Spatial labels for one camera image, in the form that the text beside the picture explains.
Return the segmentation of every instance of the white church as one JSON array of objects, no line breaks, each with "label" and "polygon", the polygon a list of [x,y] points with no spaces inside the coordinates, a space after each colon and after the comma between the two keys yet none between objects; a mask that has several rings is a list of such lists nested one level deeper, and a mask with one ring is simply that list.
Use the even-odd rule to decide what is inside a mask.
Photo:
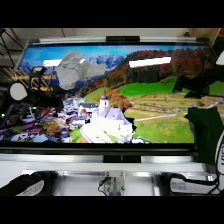
[{"label": "white church", "polygon": [[98,111],[92,113],[92,122],[113,136],[126,137],[133,134],[132,123],[125,118],[121,109],[109,107],[106,91],[100,99]]}]

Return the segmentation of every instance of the sky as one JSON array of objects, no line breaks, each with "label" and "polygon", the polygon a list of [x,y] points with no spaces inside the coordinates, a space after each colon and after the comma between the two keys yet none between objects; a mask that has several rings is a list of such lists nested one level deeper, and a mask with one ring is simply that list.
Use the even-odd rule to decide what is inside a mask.
[{"label": "sky", "polygon": [[29,47],[22,62],[28,62],[31,66],[43,65],[44,60],[63,59],[69,51],[83,53],[84,56],[114,55],[126,57],[128,54],[140,50],[175,50],[196,49],[198,46],[181,45],[105,45],[105,46],[51,46]]}]

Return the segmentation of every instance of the church tower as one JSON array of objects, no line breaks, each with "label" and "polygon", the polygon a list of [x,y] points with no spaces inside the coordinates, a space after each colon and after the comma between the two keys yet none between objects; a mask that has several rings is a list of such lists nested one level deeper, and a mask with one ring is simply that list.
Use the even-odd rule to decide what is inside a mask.
[{"label": "church tower", "polygon": [[109,107],[109,100],[107,98],[107,95],[106,95],[106,90],[104,90],[104,94],[103,96],[101,97],[100,99],[100,105],[99,105],[99,114],[104,111],[104,109],[106,107]]}]

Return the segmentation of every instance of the television screen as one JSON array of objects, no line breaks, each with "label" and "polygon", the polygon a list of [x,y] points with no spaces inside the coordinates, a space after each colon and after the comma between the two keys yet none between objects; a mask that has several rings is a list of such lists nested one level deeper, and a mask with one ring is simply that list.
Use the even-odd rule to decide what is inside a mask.
[{"label": "television screen", "polygon": [[[89,70],[91,75],[66,89],[60,83],[57,65],[70,51],[82,55],[82,62],[93,67]],[[207,46],[193,44],[30,46],[20,63],[20,75],[29,73],[34,66],[47,66],[45,76],[51,78],[46,82],[54,91],[63,93],[63,109],[15,104],[0,130],[0,140],[193,143],[185,118],[188,108],[216,105],[224,119],[220,98],[224,96],[224,84],[213,83],[210,94],[214,96],[202,99],[184,98],[186,89],[180,93],[172,90],[178,77],[198,76],[202,71],[201,55],[208,54]]]}]

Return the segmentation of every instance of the screen bezel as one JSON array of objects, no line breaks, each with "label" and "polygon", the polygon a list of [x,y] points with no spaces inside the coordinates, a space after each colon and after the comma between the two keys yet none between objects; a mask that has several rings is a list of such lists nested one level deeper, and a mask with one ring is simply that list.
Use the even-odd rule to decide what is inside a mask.
[{"label": "screen bezel", "polygon": [[[51,46],[106,46],[106,45],[184,45],[206,46],[203,42],[83,42],[83,43],[27,43],[17,68],[20,66],[26,50],[29,47]],[[1,153],[10,154],[43,154],[43,155],[162,155],[181,156],[195,153],[194,143],[150,143],[150,144],[90,144],[90,143],[25,143],[25,142],[1,142]]]}]

